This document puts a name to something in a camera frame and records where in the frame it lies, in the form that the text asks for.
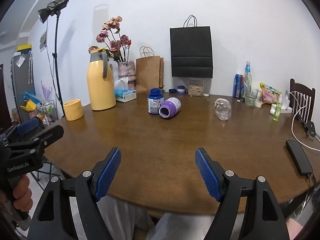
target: yellow thermos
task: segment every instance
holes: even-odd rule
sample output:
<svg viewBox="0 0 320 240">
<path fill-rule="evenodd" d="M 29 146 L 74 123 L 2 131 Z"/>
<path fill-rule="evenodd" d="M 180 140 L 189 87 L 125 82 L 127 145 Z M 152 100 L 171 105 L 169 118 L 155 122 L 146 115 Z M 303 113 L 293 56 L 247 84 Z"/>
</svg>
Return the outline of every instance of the yellow thermos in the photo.
<svg viewBox="0 0 320 240">
<path fill-rule="evenodd" d="M 113 71 L 108 63 L 106 50 L 90 51 L 90 64 L 87 73 L 89 97 L 92 110 L 104 110 L 116 105 Z"/>
</svg>

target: ceiling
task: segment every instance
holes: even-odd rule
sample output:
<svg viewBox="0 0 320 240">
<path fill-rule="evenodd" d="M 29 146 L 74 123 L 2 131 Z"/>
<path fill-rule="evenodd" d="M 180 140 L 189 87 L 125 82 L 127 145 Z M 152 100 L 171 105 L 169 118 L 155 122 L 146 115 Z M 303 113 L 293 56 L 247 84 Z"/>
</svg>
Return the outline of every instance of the ceiling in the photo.
<svg viewBox="0 0 320 240">
<path fill-rule="evenodd" d="M 38 20 L 37 11 L 53 0 L 15 0 L 0 22 L 0 50 L 14 46 L 20 33 L 24 36 Z"/>
</svg>

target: white pants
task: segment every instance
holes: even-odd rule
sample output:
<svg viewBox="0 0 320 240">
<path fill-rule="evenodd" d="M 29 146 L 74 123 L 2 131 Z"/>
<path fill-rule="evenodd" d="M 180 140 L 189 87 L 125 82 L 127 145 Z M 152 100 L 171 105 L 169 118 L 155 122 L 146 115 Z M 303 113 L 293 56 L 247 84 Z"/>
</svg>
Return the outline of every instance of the white pants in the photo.
<svg viewBox="0 0 320 240">
<path fill-rule="evenodd" d="M 146 240 L 203 240 L 214 218 L 165 213 L 155 226 L 144 208 L 125 201 L 106 196 L 98 207 L 113 240 L 132 240 L 135 227 L 148 230 Z M 86 240 L 75 198 L 71 209 L 79 240 Z M 238 239 L 242 220 L 243 214 L 238 215 L 230 239 Z"/>
</svg>

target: snack bag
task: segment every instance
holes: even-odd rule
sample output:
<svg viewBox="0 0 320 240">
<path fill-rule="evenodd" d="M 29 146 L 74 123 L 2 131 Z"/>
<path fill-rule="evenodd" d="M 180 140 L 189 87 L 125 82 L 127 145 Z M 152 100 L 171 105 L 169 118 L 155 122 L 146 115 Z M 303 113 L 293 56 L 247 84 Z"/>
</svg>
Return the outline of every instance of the snack bag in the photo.
<svg viewBox="0 0 320 240">
<path fill-rule="evenodd" d="M 274 89 L 264 83 L 260 83 L 261 91 L 261 101 L 266 104 L 276 104 L 278 102 L 279 95 L 282 94 L 281 91 Z"/>
</svg>

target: refrigerator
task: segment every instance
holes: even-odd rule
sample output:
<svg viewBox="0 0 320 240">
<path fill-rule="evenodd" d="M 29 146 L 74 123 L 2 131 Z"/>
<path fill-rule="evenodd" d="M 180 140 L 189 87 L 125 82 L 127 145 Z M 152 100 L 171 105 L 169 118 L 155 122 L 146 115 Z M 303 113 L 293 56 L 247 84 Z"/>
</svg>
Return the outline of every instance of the refrigerator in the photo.
<svg viewBox="0 0 320 240">
<path fill-rule="evenodd" d="M 14 100 L 16 102 L 20 123 L 25 123 L 30 120 L 30 117 L 28 112 L 20 107 L 26 105 L 24 101 L 20 102 L 20 100 L 23 99 L 21 94 L 23 92 L 31 92 L 34 95 L 36 94 L 33 82 L 33 69 L 30 62 L 30 54 L 21 54 L 12 58 L 11 79 Z"/>
</svg>

